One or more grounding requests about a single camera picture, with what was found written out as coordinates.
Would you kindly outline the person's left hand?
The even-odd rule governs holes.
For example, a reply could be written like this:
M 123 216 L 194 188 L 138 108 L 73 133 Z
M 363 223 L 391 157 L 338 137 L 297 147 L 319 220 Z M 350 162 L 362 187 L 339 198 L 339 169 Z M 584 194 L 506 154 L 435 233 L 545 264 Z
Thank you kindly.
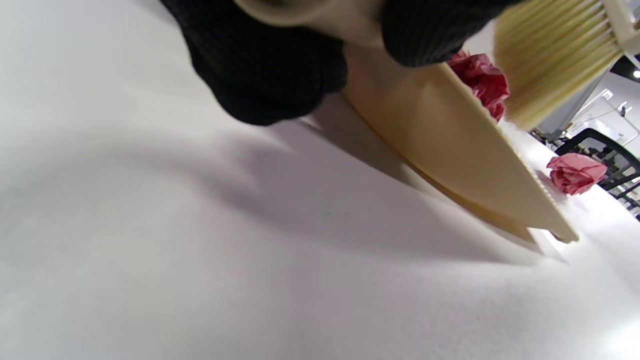
M 515 0 L 386 0 L 381 33 L 400 65 L 444 63 Z M 270 126 L 308 116 L 346 86 L 343 41 L 303 28 L 272 27 L 233 0 L 163 0 L 197 75 L 228 114 Z

